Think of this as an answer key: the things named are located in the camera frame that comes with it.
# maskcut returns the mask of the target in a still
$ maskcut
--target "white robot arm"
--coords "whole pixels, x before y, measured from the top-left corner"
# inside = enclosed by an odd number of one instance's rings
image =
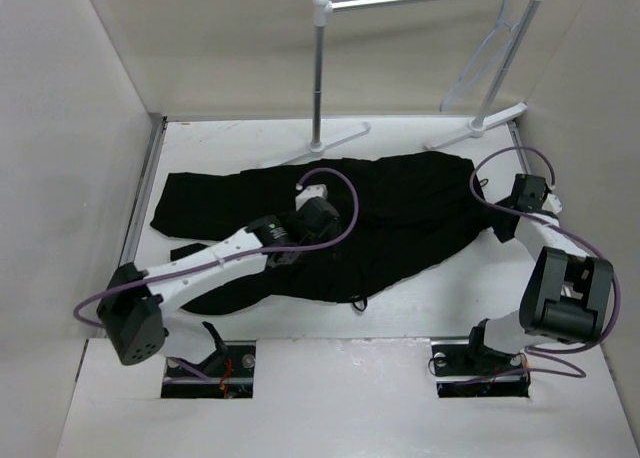
[[[159,353],[196,364],[204,373],[207,368],[216,368],[224,360],[226,345],[213,325],[203,321],[194,330],[172,315],[191,300],[230,281],[302,259],[303,253],[295,247],[324,244],[336,238],[340,234],[339,216],[326,198],[326,186],[310,186],[296,197],[295,212],[254,220],[222,242],[180,260],[145,270],[138,270],[133,263],[118,268],[109,289],[141,279],[169,278],[115,293],[100,302],[98,318],[121,363],[134,365]],[[291,251],[259,251],[274,247]],[[197,267],[203,269],[170,277]]]
[[[561,205],[544,178],[516,175],[511,195],[498,205],[537,218],[490,212],[497,238],[520,241],[536,260],[535,268],[518,310],[482,320],[468,343],[432,347],[438,376],[494,375],[517,366],[513,358],[527,347],[593,343],[602,333],[613,267],[553,229]]]

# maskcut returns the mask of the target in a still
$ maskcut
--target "white platform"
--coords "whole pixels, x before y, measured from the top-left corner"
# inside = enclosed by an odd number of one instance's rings
[[[367,137],[327,156],[415,153],[430,133],[464,123],[335,119],[324,129],[365,120],[373,126]],[[169,172],[239,172],[299,145],[309,131],[306,120],[170,124],[137,264],[162,263],[185,242],[148,226]],[[511,144],[503,126],[447,151],[477,162]],[[488,198],[508,194],[519,171],[515,154],[487,166]],[[361,315],[349,305],[270,297],[214,318],[227,340],[259,338],[252,400],[158,399],[161,357],[125,368],[107,340],[92,340],[58,458],[638,458],[599,348],[571,358],[587,379],[535,375],[530,399],[437,398],[429,340],[411,337],[467,334],[480,319],[515,309],[532,267],[520,245],[500,245],[486,232],[442,265],[380,293]],[[323,339],[273,339],[288,337]],[[398,338],[336,339],[347,337]]]
[[[325,120],[323,130],[331,134],[363,121],[372,125],[367,136],[329,150],[325,157],[376,159],[421,152],[426,138],[460,127],[467,118],[338,118]],[[304,143],[309,136],[308,120],[170,123],[136,264],[145,268],[166,262],[169,250],[190,243],[167,238],[149,226],[170,172],[237,173],[287,147]],[[482,139],[466,140],[445,151],[478,162],[511,145],[507,127],[501,126]],[[485,187],[488,199],[495,201],[508,195],[514,175],[521,171],[515,153],[502,155],[487,165],[481,177],[489,178]],[[533,260],[524,247],[517,243],[501,245],[487,231],[447,262],[373,297],[363,314],[349,305],[272,296],[252,308],[212,321],[227,340],[466,335],[480,319],[516,309],[532,269]],[[197,318],[184,316],[200,326]]]
[[[598,349],[531,398],[438,399],[428,340],[264,340],[251,400],[161,400],[159,357],[92,340],[57,458],[637,458]],[[542,364],[535,358],[533,365]]]

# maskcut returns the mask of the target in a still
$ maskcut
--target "black cloth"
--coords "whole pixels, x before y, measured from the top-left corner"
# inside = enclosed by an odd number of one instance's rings
[[[186,310],[227,314],[272,294],[361,302],[446,260],[488,226],[486,209],[468,189],[473,163],[433,151],[376,161],[319,160],[230,176],[170,174],[151,226],[167,236],[223,240],[256,218],[291,211],[295,183],[318,167],[341,171],[354,184],[360,217],[352,234],[331,251],[307,254],[303,262],[227,283]],[[318,183],[327,185],[329,202],[346,228],[353,212],[349,190],[326,173],[307,184]],[[481,193],[477,182],[475,188]],[[174,250],[172,259],[198,249]]]

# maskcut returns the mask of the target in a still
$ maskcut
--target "white wall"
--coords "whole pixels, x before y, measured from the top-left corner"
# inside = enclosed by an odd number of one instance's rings
[[[500,1],[447,0],[330,17],[325,110],[436,112],[492,29]],[[150,111],[223,118],[310,114],[311,0],[93,2]],[[510,21],[520,18],[526,2],[510,0]],[[529,94],[582,2],[541,6],[499,107]],[[486,84],[456,111],[475,110]]]
[[[2,0],[0,456],[55,456],[149,133],[89,0]]]
[[[556,164],[563,223],[601,246],[622,283],[605,349],[640,436],[640,0],[586,0],[528,100],[523,140]]]

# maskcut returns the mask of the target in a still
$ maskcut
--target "white rack foot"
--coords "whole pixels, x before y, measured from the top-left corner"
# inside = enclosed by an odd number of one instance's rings
[[[281,153],[280,155],[265,160],[258,164],[258,168],[270,168],[272,166],[286,165],[294,161],[301,160],[302,158],[308,157],[320,158],[326,150],[335,148],[342,143],[346,143],[347,141],[351,141],[364,136],[368,134],[369,131],[371,131],[371,125],[367,122],[363,122],[361,125],[350,127],[334,133],[333,135],[322,138],[322,144],[324,146],[320,147],[319,150],[311,150],[307,145],[302,149]]]
[[[467,138],[480,138],[484,135],[484,132],[486,130],[490,130],[491,128],[495,128],[496,126],[507,123],[514,118],[522,115],[525,111],[527,111],[527,105],[525,105],[524,103],[518,103],[517,105],[512,106],[511,108],[507,108],[506,110],[496,113],[495,115],[487,116],[484,120],[484,125],[482,126],[482,128],[472,127],[472,118],[467,123],[467,126],[462,129],[430,138],[424,143],[424,147],[427,150],[435,151],[441,150],[442,148],[453,145],[454,143],[458,143],[462,140],[466,140]]]

